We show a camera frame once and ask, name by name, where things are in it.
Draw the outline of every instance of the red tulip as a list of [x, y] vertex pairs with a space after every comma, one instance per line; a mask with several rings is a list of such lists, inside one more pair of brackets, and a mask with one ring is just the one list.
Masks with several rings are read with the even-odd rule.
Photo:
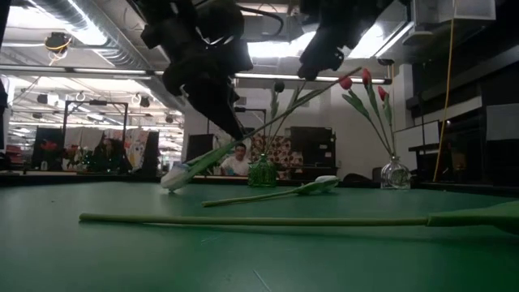
[[342, 89], [344, 90], [348, 90], [351, 88], [351, 85], [354, 84], [353, 80], [350, 78], [350, 77], [346, 77], [344, 78], [343, 80], [341, 80], [339, 82], [340, 86], [342, 87]]
[[371, 73], [366, 68], [362, 70], [362, 83], [364, 86], [367, 86], [371, 83]]
[[382, 88], [382, 86], [379, 86], [378, 89], [379, 89], [380, 100], [384, 101], [386, 99], [386, 96], [388, 95], [388, 93]]

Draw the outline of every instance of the green table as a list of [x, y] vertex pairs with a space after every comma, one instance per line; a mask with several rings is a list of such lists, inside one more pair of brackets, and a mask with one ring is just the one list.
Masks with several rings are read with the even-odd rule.
[[78, 223], [82, 212], [214, 217], [416, 217], [513, 199], [337, 189], [265, 193], [99, 182], [0, 188], [0, 291], [518, 291], [519, 237], [491, 227], [288, 228]]

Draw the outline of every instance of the clear glass vase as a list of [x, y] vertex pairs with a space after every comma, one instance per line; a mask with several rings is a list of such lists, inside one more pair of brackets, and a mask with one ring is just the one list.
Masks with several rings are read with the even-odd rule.
[[391, 157], [391, 161], [381, 170], [381, 189], [409, 190], [411, 188], [411, 173], [400, 163], [400, 157]]
[[275, 187], [276, 166], [261, 154], [259, 160], [249, 166], [249, 187]]

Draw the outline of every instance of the desk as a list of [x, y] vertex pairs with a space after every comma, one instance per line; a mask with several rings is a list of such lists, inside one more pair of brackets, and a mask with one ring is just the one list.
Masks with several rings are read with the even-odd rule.
[[416, 217], [513, 200], [337, 188], [254, 204], [272, 190], [99, 182], [0, 188], [0, 291], [517, 291], [519, 237], [466, 228], [194, 227], [78, 223], [82, 212], [211, 217]]

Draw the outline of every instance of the white shirt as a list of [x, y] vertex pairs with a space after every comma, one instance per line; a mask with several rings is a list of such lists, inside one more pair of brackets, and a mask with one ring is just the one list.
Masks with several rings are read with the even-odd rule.
[[224, 162], [221, 164], [221, 168], [225, 169], [232, 169], [234, 174], [236, 175], [248, 175], [249, 174], [249, 161], [246, 157], [243, 158], [242, 161], [239, 161], [236, 159], [236, 157], [228, 157], [224, 160]]

